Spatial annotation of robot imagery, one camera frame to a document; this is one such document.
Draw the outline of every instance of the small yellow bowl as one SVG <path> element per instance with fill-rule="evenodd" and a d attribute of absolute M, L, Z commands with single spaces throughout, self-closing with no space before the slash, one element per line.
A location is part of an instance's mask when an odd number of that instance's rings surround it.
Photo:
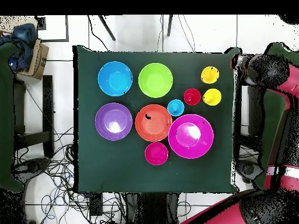
<path fill-rule="evenodd" d="M 212 66 L 208 66 L 205 67 L 201 73 L 201 80 L 204 83 L 214 83 L 217 81 L 217 79 L 219 78 L 219 71 L 217 68 L 212 67 Z"/>
<path fill-rule="evenodd" d="M 209 106 L 216 106 L 221 101 L 221 92 L 218 89 L 209 89 L 204 93 L 203 101 Z"/>

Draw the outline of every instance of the blue bowl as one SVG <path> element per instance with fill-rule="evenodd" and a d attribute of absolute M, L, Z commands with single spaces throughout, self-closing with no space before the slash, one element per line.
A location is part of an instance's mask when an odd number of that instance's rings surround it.
<path fill-rule="evenodd" d="M 169 102 L 167 106 L 168 112 L 170 113 L 170 115 L 174 117 L 178 117 L 182 115 L 184 109 L 185 109 L 184 103 L 180 100 L 172 100 L 171 102 Z"/>
<path fill-rule="evenodd" d="M 131 88 L 133 83 L 132 72 L 122 62 L 108 62 L 99 71 L 98 83 L 107 95 L 121 96 Z"/>

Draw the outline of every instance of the red bowl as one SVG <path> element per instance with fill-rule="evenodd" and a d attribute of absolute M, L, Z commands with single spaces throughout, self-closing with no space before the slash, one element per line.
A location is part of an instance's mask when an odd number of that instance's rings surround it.
<path fill-rule="evenodd" d="M 187 89 L 184 93 L 184 101 L 190 106 L 196 105 L 200 101 L 201 95 L 197 89 Z"/>

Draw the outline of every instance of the magenta bowl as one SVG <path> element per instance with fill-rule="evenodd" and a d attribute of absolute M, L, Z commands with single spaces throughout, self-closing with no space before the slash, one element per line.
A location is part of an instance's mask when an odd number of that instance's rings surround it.
<path fill-rule="evenodd" d="M 214 133 L 210 123 L 202 116 L 187 114 L 177 118 L 168 133 L 171 149 L 179 156 L 195 159 L 211 148 Z"/>
<path fill-rule="evenodd" d="M 149 164 L 158 166 L 166 162 L 168 150 L 164 144 L 153 142 L 146 147 L 144 156 Z"/>

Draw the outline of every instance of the plastic bowl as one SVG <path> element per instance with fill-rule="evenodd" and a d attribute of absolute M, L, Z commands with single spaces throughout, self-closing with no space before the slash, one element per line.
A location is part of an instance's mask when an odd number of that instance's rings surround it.
<path fill-rule="evenodd" d="M 172 79 L 171 71 L 164 64 L 152 63 L 141 70 L 138 84 L 145 95 L 159 98 L 170 91 Z"/>
<path fill-rule="evenodd" d="M 184 101 L 190 106 L 196 105 L 200 98 L 201 95 L 197 89 L 187 89 L 184 93 Z"/>
<path fill-rule="evenodd" d="M 131 88 L 132 83 L 132 73 L 122 62 L 108 62 L 101 67 L 98 74 L 98 84 L 109 96 L 124 95 Z"/>
<path fill-rule="evenodd" d="M 166 138 L 171 124 L 172 117 L 168 110 L 156 104 L 143 107 L 135 119 L 139 136 L 150 142 L 158 142 Z"/>
<path fill-rule="evenodd" d="M 221 101 L 221 92 L 218 89 L 209 89 L 204 93 L 203 101 L 209 106 L 216 106 Z"/>
<path fill-rule="evenodd" d="M 205 67 L 201 73 L 201 80 L 204 83 L 214 83 L 218 80 L 219 78 L 219 71 L 217 68 L 213 67 L 213 66 L 208 66 Z"/>
<path fill-rule="evenodd" d="M 203 156 L 211 148 L 214 133 L 210 123 L 202 116 L 186 114 L 171 125 L 168 142 L 179 156 L 195 159 Z"/>
<path fill-rule="evenodd" d="M 109 103 L 100 108 L 95 117 L 98 133 L 107 140 L 124 138 L 131 131 L 133 119 L 127 107 L 118 103 Z"/>
<path fill-rule="evenodd" d="M 168 150 L 164 144 L 153 142 L 145 149 L 144 156 L 149 164 L 159 166 L 166 162 L 168 158 Z"/>
<path fill-rule="evenodd" d="M 174 117 L 178 117 L 183 114 L 184 112 L 184 103 L 180 100 L 172 100 L 168 103 L 167 110 L 170 113 L 170 115 Z"/>

